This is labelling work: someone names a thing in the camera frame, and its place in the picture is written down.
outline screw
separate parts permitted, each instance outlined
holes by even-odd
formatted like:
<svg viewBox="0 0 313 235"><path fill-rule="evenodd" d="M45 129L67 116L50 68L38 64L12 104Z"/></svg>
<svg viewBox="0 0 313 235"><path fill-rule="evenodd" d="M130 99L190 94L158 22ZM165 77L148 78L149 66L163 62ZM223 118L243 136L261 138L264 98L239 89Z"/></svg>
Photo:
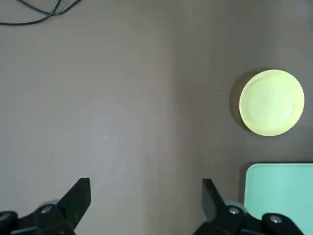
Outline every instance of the screw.
<svg viewBox="0 0 313 235"><path fill-rule="evenodd" d="M269 219L275 224L280 224L282 222L282 219L274 214L271 215Z"/></svg>
<svg viewBox="0 0 313 235"><path fill-rule="evenodd" d="M10 213L9 212L5 212L5 213L3 213L2 215L0 215L0 222L3 222L3 221L5 221L5 220L7 220L7 218L9 218L10 217Z"/></svg>
<svg viewBox="0 0 313 235"><path fill-rule="evenodd" d="M42 214L47 213L47 212L49 212L51 209L52 209L52 206L51 206L51 205L45 206L45 207L41 210L41 213L42 213Z"/></svg>
<svg viewBox="0 0 313 235"><path fill-rule="evenodd" d="M239 209L237 207L230 207L230 208L228 208L228 210L232 214L238 214L239 213Z"/></svg>

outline gray floor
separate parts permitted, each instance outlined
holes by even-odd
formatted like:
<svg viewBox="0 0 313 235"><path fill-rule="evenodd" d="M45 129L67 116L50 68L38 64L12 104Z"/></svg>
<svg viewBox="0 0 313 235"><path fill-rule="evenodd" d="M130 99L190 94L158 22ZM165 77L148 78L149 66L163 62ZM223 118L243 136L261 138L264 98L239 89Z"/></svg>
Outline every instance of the gray floor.
<svg viewBox="0 0 313 235"><path fill-rule="evenodd" d="M40 16L0 3L2 21ZM312 42L310 0L86 0L0 27L0 209L25 215L86 176L79 235L191 234L202 177L238 200L248 163L313 159ZM306 98L273 138L232 111L238 79L264 68L291 72Z"/></svg>

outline black cable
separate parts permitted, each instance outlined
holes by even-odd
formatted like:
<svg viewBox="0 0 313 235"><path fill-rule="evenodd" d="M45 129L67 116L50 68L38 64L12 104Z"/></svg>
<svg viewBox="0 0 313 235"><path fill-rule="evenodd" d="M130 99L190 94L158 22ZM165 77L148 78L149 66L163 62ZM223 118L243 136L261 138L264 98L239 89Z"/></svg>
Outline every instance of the black cable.
<svg viewBox="0 0 313 235"><path fill-rule="evenodd" d="M20 3L22 3L23 5L37 11L40 12L42 14L45 14L46 16L43 17L42 19L36 20L36 21L29 21L29 22L22 22L22 23L7 23L7 22L0 22L0 25L4 25L4 26L25 26L25 25L32 25L32 24L38 24L41 22L46 21L47 19L49 19L51 16L60 16L66 12L68 12L71 8L73 8L76 4L78 4L79 2L81 2L82 0L76 0L74 3L72 3L68 8L66 8L65 10L61 11L61 12L56 12L62 2L62 0L58 0L55 7L53 8L53 10L51 12L46 12L43 11L39 8L36 8L35 6L25 2L24 0L18 0Z"/></svg>
<svg viewBox="0 0 313 235"><path fill-rule="evenodd" d="M40 12L40 13L45 14L45 15L49 15L49 14L50 14L50 12L46 12L46 11L44 11L44 10L42 10L42 9L39 9L39 8L37 8L37 7L33 6L33 5L31 5L31 4L27 3L27 2L25 2L24 0L17 0L17 1L19 1L19 2L22 3L23 5L25 5L25 6L29 7L29 8L31 8L31 9L34 10L34 11ZM55 12L55 13L53 13L52 15L53 15L53 16L60 16L60 15L62 15L62 14L64 14L64 13L68 12L71 8L73 8L75 5L77 5L77 4L78 4L79 2L81 2L81 1L82 1L82 0L76 0L76 1L73 2L68 8L66 8L65 10L63 10L63 11L61 11L61 12Z"/></svg>

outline plate rim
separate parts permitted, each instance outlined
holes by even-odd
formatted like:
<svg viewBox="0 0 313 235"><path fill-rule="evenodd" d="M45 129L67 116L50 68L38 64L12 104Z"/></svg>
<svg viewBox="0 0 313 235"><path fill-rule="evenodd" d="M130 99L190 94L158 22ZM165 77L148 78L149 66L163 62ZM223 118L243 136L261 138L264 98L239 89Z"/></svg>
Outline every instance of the plate rim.
<svg viewBox="0 0 313 235"><path fill-rule="evenodd" d="M245 120L245 115L243 114L243 109L242 109L242 100L243 100L243 96L245 95L246 93L246 90L249 88L249 86L255 82L256 80L258 79L261 79L260 78L260 75L265 73L265 72L275 72L275 71L278 71L278 72L282 72L282 73L286 73L288 76L292 77L293 79L295 79L295 81L298 83L299 87L301 88L302 90L302 95L303 95L303 104L302 104L302 107L301 107L301 111L299 112L299 114L295 117L295 120L294 120L294 123L291 125L291 126L288 126L288 128L277 128L277 130L275 131L275 129L273 131L271 131L271 133L269 133L268 131L261 131L261 130L256 130L255 128L251 127L251 126L248 126L247 125L247 122ZM294 127L294 125L299 121L300 117L302 116L302 113L303 113L303 110L304 110L304 105L305 105L305 96L304 96L304 91L303 91L303 88L300 84L300 82L292 75L290 74L289 72L286 72L284 70L275 70L275 69L271 69L271 70L265 70L265 71L262 71L256 75L254 75L247 83L246 85L244 86L241 94L240 94L240 98L239 98L239 113L240 113L240 116L241 116L241 119L243 121L243 123L245 124L245 126L251 130L252 132L258 134L258 135L261 135L261 136L278 136L282 133L285 133L287 131L289 131L291 128Z"/></svg>

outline yellow plate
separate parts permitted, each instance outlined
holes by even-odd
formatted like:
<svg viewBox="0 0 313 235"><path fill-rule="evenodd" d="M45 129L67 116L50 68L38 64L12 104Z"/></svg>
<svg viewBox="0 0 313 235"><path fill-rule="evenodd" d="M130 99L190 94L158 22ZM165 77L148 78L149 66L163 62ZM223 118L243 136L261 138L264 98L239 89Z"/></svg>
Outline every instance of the yellow plate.
<svg viewBox="0 0 313 235"><path fill-rule="evenodd" d="M245 125L262 136L276 136L291 129L303 108L300 83L282 70L267 70L254 76L245 85L239 100Z"/></svg>

